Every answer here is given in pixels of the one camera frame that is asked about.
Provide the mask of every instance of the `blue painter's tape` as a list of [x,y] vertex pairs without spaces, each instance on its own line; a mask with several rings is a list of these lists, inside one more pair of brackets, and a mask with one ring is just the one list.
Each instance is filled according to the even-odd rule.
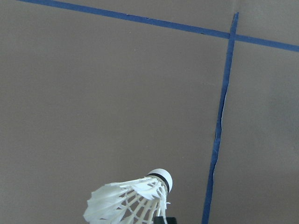
[[129,14],[125,14],[125,13],[118,13],[118,12],[113,12],[113,11],[108,11],[108,10],[98,9],[98,8],[92,8],[92,7],[87,7],[87,6],[80,6],[80,5],[75,5],[75,4],[66,3],[66,2],[53,1],[53,0],[18,0],[18,1],[24,1],[24,2],[29,2],[29,3],[44,5],[44,6],[69,9],[69,10],[79,11],[79,12],[83,12],[83,13],[102,15],[102,16],[112,17],[112,18],[116,18],[116,19],[121,19],[121,20],[146,23],[146,24],[150,24],[150,25],[154,25],[154,26],[178,29],[178,30],[188,31],[188,32],[197,33],[197,34],[221,37],[221,38],[225,38],[225,39],[229,38],[229,33],[221,32],[221,31],[217,31],[217,30],[213,30],[213,29],[206,29],[206,28],[189,26],[189,25],[184,25],[184,24],[175,23],[175,22],[156,20],[156,19],[151,19],[151,18],[147,18],[147,17],[137,16],[137,15],[129,15]]
[[228,50],[226,55],[224,75],[222,81],[222,90],[221,90],[218,118],[216,124],[215,140],[213,145],[209,177],[208,177],[208,182],[206,187],[206,200],[205,200],[204,210],[203,210],[202,220],[201,220],[202,224],[208,224],[209,217],[210,217],[210,209],[211,209],[211,202],[213,196],[214,171],[218,160],[218,152],[220,148],[221,132],[222,132],[222,116],[223,116],[223,109],[225,104],[225,97],[228,91],[229,75],[230,75],[230,70],[231,70],[232,60],[233,60],[238,19],[239,19],[239,13],[236,13],[234,15],[233,23],[230,29],[230,37],[228,41]]
[[236,41],[254,43],[254,44],[259,44],[259,45],[268,46],[272,48],[280,48],[284,50],[299,52],[299,46],[297,45],[281,43],[276,41],[268,41],[268,40],[250,37],[250,36],[236,35]]
[[[213,29],[206,29],[206,28],[189,26],[189,25],[175,23],[175,22],[156,20],[156,19],[151,19],[151,18],[137,16],[137,15],[129,15],[129,14],[125,14],[125,13],[118,13],[118,12],[108,11],[108,10],[104,10],[104,9],[80,6],[80,5],[75,5],[75,4],[60,2],[60,1],[54,1],[54,0],[18,0],[18,1],[24,1],[24,2],[29,2],[29,3],[44,5],[44,6],[69,9],[69,10],[83,12],[83,13],[102,15],[102,16],[112,17],[112,18],[116,18],[116,19],[121,19],[121,20],[140,22],[140,23],[150,24],[150,25],[154,25],[154,26],[178,29],[178,30],[182,30],[182,31],[216,36],[216,37],[225,38],[225,39],[229,39],[229,35],[230,35],[229,33],[221,32],[221,31],[213,30]],[[254,38],[254,37],[250,37],[250,36],[236,35],[235,40],[299,52],[299,46],[297,46],[297,45],[269,41],[269,40]]]

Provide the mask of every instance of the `horizontal tape line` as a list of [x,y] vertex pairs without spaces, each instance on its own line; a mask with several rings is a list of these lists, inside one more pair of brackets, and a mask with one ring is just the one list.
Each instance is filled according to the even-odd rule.
[[[73,10],[73,11],[78,11],[78,12],[83,12],[83,13],[102,15],[102,16],[106,16],[106,17],[121,19],[121,20],[140,22],[140,23],[145,23],[145,24],[159,26],[159,27],[177,29],[177,30],[191,32],[191,33],[204,34],[204,35],[229,39],[229,33],[218,31],[218,30],[189,26],[189,25],[185,25],[185,24],[157,20],[157,19],[151,19],[151,18],[137,16],[137,15],[118,13],[118,12],[114,12],[114,11],[93,8],[93,7],[87,7],[87,6],[81,6],[81,5],[75,5],[75,4],[66,3],[66,2],[60,2],[60,1],[54,1],[54,0],[18,0],[18,1],[34,3],[34,4],[38,4],[38,5],[44,5],[44,6],[51,6],[51,7],[56,7],[56,8],[63,8],[63,9],[68,9],[68,10]],[[236,41],[253,43],[253,44],[263,45],[263,46],[272,47],[272,48],[279,48],[279,49],[299,52],[299,46],[297,46],[297,45],[269,41],[269,40],[245,36],[245,35],[236,35]]]
[[151,19],[151,18],[137,16],[137,15],[118,13],[118,12],[113,12],[113,11],[109,11],[109,10],[92,8],[92,7],[87,7],[87,6],[80,6],[80,5],[75,5],[75,4],[65,3],[65,2],[60,2],[60,1],[53,1],[53,0],[19,0],[19,1],[35,3],[35,4],[39,4],[39,5],[44,5],[44,6],[69,9],[69,10],[79,11],[79,12],[83,12],[83,13],[102,15],[102,16],[106,16],[106,17],[121,19],[121,20],[140,22],[140,23],[145,23],[145,24],[159,26],[159,27],[178,29],[178,30],[188,31],[188,32],[197,33],[197,34],[216,36],[216,37],[221,37],[221,38],[225,38],[225,39],[229,38],[229,33],[221,32],[221,31],[217,31],[217,30],[213,30],[213,29],[206,29],[206,28],[189,26],[189,25],[184,25],[184,24],[175,23],[175,22],[156,20],[156,19]]

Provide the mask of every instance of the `shuttlecock cork base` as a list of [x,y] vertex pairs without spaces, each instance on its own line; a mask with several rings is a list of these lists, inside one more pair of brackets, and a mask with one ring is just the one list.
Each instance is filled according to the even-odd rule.
[[152,224],[166,221],[166,197],[172,188],[171,175],[154,169],[146,177],[102,186],[87,201],[84,218],[90,224]]

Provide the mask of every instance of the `white feathers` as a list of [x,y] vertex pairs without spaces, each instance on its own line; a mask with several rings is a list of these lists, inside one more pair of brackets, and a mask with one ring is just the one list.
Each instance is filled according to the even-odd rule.
[[152,224],[166,210],[165,186],[154,177],[110,183],[92,193],[84,218],[90,224]]

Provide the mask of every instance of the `badminton shuttlecock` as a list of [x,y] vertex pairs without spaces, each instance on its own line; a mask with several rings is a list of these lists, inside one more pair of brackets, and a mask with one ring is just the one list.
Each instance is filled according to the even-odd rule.
[[152,224],[155,216],[167,223],[171,188],[171,175],[164,169],[154,169],[142,179],[106,184],[92,192],[83,216],[90,224]]

